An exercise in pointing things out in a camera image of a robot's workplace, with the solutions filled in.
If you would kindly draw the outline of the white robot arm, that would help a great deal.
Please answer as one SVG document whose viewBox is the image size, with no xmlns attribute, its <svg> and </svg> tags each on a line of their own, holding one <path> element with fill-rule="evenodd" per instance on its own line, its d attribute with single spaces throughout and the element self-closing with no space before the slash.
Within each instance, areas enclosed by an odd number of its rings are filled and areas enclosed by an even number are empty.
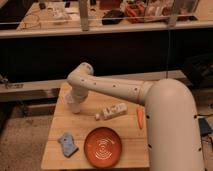
<svg viewBox="0 0 213 171">
<path fill-rule="evenodd" d="M 205 171 L 196 103 L 182 82 L 97 77 L 86 62 L 69 73 L 67 82 L 73 103 L 94 91 L 145 107 L 150 171 Z"/>
</svg>

